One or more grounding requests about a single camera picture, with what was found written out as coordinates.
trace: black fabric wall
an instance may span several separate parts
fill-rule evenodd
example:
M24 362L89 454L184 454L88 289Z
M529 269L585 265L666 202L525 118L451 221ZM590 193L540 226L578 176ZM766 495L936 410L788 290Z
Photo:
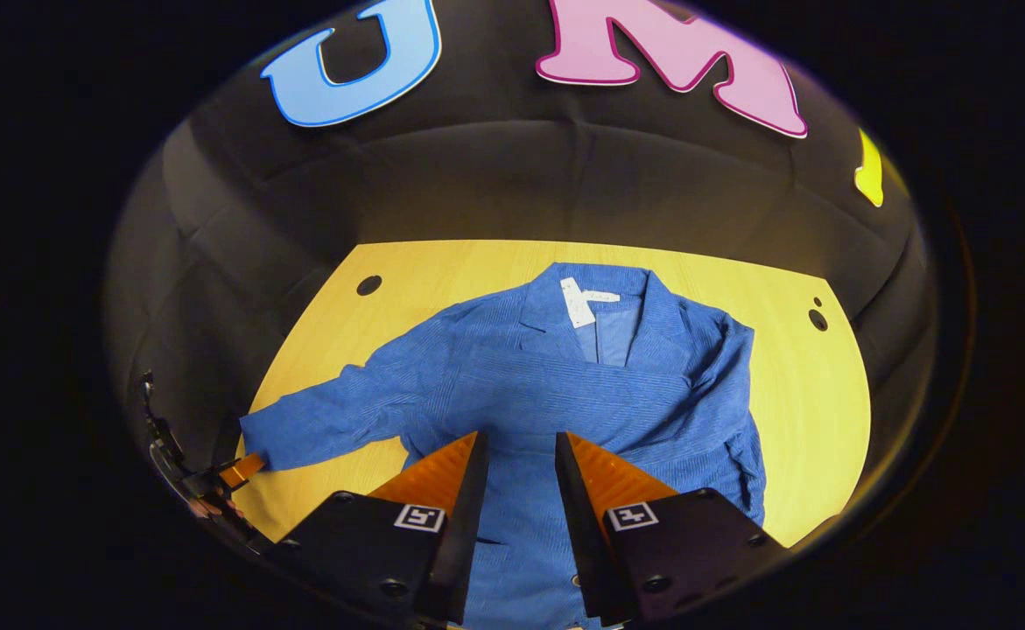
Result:
M309 29L337 28L325 53L340 82L383 57L379 26L356 20L360 8ZM851 113L789 65L809 135L787 138L713 99L725 60L678 94L624 36L621 55L642 69L636 84L550 83L535 72L554 49L546 3L443 0L437 10L441 60L396 102L336 127L288 124L259 72L292 37L153 156L105 288L113 384L135 434L133 384L153 369L157 411L189 463L230 455L236 418L285 334L358 243L561 240L827 279L871 384L867 470L884 462L925 389L936 290L903 184L885 179L880 208L853 185L861 148Z

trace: jacket sleeve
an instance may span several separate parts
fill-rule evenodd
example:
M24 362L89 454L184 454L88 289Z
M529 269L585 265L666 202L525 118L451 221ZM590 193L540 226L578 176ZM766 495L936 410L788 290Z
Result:
M704 343L696 346L700 358L692 379L696 404L680 437L698 451L729 456L729 476L720 475L726 484L719 490L761 526L765 521L765 462L749 411L752 328L722 310L696 310L692 334Z
M324 462L404 433L421 418L447 372L453 307L376 350L363 368L284 395L240 419L244 448L268 470Z

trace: black backdrop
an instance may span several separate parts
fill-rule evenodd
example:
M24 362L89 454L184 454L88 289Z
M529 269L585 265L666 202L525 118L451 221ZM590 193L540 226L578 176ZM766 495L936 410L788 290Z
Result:
M383 58L379 25L356 19L365 5L305 29L337 29L325 51L337 81ZM648 81L558 85L533 72L554 48L547 3L441 0L437 11L439 67L375 116L324 129L288 124L260 79L288 43L208 94L137 175L104 299L112 385L140 447L135 383L153 370L157 408L189 465L231 459L237 419L285 335L358 243L576 241L827 279L871 391L871 477L912 420L936 340L936 255L908 192L887 176L875 208L851 183L859 127L875 135L872 123L786 62L812 125L807 138L788 138L713 99L725 60L678 94L624 37L621 55ZM943 200L924 201L943 223ZM940 271L944 285L962 284L955 268ZM966 327L959 312L944 319L948 332Z
M707 9L824 77L907 174L949 191L980 306L971 387L920 481L871 536L711 622L1025 627L1025 8ZM0 625L321 626L151 484L96 332L108 239L149 152L220 77L329 12L0 8Z

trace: blue letter u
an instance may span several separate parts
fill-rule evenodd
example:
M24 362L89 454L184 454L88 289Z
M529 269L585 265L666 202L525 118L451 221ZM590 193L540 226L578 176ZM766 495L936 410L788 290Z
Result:
M300 127L343 123L404 95L439 62L441 36L432 0L383 0L357 13L380 19L387 55L380 67L348 83L325 72L321 43L333 29L309 36L263 69L285 119Z

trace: screw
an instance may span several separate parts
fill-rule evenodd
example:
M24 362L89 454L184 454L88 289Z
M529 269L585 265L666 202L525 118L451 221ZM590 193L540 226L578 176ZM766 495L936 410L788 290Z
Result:
M403 597L407 594L407 584L398 581L397 579L384 579L380 582L380 591L388 597Z
M662 593L666 591L668 587L671 586L671 579L664 578L662 575L657 575L655 578L649 579L645 582L645 586L642 589L645 593Z

